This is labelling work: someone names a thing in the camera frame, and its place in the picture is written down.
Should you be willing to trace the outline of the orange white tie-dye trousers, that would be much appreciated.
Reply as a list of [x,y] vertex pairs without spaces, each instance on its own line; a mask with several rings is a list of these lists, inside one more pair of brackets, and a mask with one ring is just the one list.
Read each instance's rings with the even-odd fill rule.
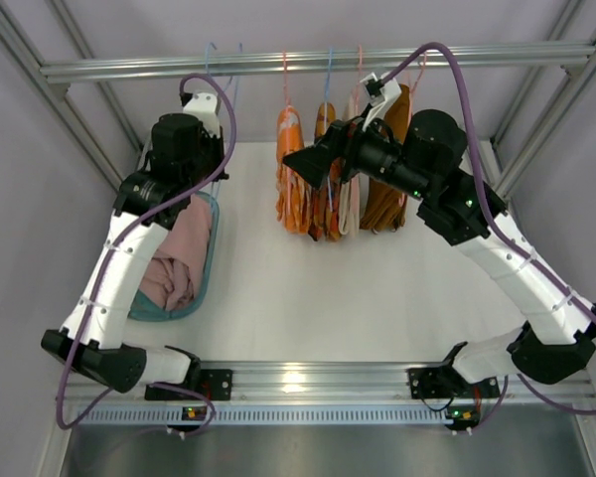
[[310,227],[310,191],[305,181],[283,159],[304,148],[300,117],[291,105],[277,118],[276,128],[276,218],[290,234],[305,235]]

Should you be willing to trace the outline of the pink trousers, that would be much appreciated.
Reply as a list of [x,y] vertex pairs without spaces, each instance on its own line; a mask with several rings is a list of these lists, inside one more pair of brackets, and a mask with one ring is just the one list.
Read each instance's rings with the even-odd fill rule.
[[181,310],[201,294],[212,228],[211,205],[193,196],[154,253],[139,286],[157,307]]

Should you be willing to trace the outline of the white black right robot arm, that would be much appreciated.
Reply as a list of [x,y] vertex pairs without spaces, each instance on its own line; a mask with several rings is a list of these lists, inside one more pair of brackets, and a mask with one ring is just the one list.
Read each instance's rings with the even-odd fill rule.
[[461,169],[467,135],[447,113],[413,115],[403,141],[381,119],[334,121],[285,166],[320,189],[331,165],[341,179],[362,173],[418,200],[418,217],[479,265],[513,301],[523,324],[481,342],[460,343],[442,361],[451,377],[474,384],[520,374],[553,385],[584,369],[596,346],[596,303],[579,297],[531,247],[507,206],[476,171]]

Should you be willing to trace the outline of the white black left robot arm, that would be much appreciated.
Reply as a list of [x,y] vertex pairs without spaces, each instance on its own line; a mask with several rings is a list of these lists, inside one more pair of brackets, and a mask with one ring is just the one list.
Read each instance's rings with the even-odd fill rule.
[[185,384],[199,364],[196,356],[172,347],[127,345],[123,334],[150,260],[189,203],[171,199],[203,188],[224,159],[217,116],[161,116],[146,159],[120,185],[106,242],[73,312],[41,340],[58,361],[119,393],[154,383]]

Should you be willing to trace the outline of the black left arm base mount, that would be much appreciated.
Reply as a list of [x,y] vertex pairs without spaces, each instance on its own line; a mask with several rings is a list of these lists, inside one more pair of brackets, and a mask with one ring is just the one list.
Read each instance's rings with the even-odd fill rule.
[[[231,369],[204,370],[198,368],[192,371],[180,385],[177,385],[177,388],[194,391],[209,400],[228,401],[231,399],[232,375]],[[147,387],[144,398],[148,401],[192,399],[181,391],[168,391],[155,387]]]

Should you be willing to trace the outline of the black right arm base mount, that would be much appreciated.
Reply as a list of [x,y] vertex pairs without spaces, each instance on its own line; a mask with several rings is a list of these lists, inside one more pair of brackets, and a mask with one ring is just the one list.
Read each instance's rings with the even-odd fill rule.
[[411,368],[407,371],[413,399],[498,398],[503,384],[496,378],[470,384],[450,367]]

